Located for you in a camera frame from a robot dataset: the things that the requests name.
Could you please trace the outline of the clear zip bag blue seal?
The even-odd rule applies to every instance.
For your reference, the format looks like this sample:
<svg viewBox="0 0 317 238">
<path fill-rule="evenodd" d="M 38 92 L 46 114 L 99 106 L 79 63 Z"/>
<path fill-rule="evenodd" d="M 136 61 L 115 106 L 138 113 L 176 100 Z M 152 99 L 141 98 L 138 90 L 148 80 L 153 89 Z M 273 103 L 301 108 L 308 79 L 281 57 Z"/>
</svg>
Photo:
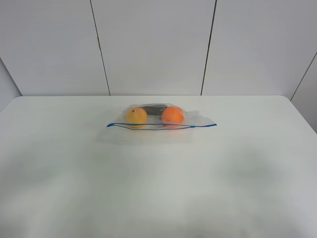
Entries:
<svg viewBox="0 0 317 238">
<path fill-rule="evenodd" d="M 186 143 L 192 139 L 193 130 L 197 128 L 210 128 L 216 126 L 210 118 L 201 115 L 198 111 L 184 111 L 184 122 L 176 127 L 164 126 L 161 117 L 147 115 L 147 123 L 142 128 L 132 128 L 132 123 L 125 122 L 125 115 L 130 108 L 141 108 L 151 104 L 136 104 L 125 108 L 121 114 L 116 115 L 98 134 L 99 142 L 117 145 L 150 145 Z"/>
</svg>

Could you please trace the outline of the dark purple eggplant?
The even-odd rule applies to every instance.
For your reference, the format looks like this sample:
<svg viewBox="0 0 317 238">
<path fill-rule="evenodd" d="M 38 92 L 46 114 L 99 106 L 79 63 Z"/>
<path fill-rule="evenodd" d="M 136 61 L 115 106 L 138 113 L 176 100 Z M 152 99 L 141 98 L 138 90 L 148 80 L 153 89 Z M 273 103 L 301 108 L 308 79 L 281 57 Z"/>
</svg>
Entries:
<svg viewBox="0 0 317 238">
<path fill-rule="evenodd" d="M 157 116 L 161 117 L 163 111 L 167 108 L 168 106 L 165 104 L 151 104 L 151 105 L 145 105 L 142 106 L 141 108 L 145 110 L 147 115 L 149 116 Z"/>
</svg>

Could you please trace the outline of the yellow orange fruit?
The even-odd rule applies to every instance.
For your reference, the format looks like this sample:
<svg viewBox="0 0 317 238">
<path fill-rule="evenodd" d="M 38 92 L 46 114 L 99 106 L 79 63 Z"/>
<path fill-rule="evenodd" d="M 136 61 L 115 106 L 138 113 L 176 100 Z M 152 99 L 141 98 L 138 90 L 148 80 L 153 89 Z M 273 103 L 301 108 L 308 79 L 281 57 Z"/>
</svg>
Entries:
<svg viewBox="0 0 317 238">
<path fill-rule="evenodd" d="M 125 115 L 125 122 L 132 123 L 132 128 L 142 128 L 147 123 L 147 112 L 142 108 L 130 108 Z"/>
</svg>

